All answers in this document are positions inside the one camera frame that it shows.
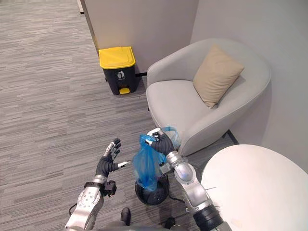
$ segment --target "table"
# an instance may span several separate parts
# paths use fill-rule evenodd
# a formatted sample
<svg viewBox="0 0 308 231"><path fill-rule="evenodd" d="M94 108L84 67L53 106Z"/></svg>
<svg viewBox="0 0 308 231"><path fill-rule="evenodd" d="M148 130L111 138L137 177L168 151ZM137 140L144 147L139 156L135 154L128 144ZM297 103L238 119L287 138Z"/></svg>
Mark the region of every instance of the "table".
<svg viewBox="0 0 308 231"><path fill-rule="evenodd" d="M254 145L215 154L201 184L233 231L308 230L308 174L283 155Z"/></svg>

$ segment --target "yellow trash can lid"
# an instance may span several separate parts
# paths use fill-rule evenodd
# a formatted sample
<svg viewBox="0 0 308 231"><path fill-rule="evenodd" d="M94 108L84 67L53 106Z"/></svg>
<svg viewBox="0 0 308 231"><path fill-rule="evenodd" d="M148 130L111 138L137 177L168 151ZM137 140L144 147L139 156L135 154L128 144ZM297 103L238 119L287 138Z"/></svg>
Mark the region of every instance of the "yellow trash can lid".
<svg viewBox="0 0 308 231"><path fill-rule="evenodd" d="M112 47L99 51L100 66L104 69L118 69L136 63L131 47Z"/></svg>

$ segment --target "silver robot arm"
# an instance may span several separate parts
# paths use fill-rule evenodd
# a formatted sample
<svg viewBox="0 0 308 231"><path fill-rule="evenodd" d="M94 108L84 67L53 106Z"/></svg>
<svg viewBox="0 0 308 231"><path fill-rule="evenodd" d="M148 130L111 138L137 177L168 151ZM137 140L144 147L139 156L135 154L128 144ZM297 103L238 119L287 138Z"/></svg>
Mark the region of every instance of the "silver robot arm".
<svg viewBox="0 0 308 231"><path fill-rule="evenodd" d="M114 159L119 154L121 140L114 139L101 157L96 174L92 181L85 184L85 190L79 195L77 206L68 220L65 231L90 231L93 229L98 212L103 206L104 196L109 197L116 192L116 183L108 181L111 171L124 167L129 162L115 164Z"/></svg>
<svg viewBox="0 0 308 231"><path fill-rule="evenodd" d="M183 188L184 201L202 231L231 231L213 205L211 198L197 179L194 168L186 163L173 147L171 139L160 129L148 133L157 141L146 141L156 151L166 155L167 163L161 167L162 173L174 170L176 180Z"/></svg>

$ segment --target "white wall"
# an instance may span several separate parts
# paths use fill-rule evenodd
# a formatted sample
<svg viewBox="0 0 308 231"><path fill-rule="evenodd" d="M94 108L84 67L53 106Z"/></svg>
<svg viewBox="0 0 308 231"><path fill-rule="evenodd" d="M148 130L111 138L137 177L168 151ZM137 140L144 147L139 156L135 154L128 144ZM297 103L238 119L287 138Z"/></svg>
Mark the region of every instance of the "white wall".
<svg viewBox="0 0 308 231"><path fill-rule="evenodd" d="M199 0L85 0L99 49L132 46L137 72L189 45Z"/></svg>
<svg viewBox="0 0 308 231"><path fill-rule="evenodd" d="M308 1L200 0L191 42L231 38L261 54L272 82L231 131L308 172Z"/></svg>

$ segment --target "yellow foot pedal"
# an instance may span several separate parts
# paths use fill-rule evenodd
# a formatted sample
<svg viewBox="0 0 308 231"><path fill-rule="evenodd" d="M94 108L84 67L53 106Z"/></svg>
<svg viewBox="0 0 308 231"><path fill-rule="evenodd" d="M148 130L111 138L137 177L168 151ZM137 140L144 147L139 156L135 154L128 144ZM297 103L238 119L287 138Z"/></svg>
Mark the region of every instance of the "yellow foot pedal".
<svg viewBox="0 0 308 231"><path fill-rule="evenodd" d="M121 88L120 89L120 94L121 95L128 94L128 93L130 93L129 88Z"/></svg>

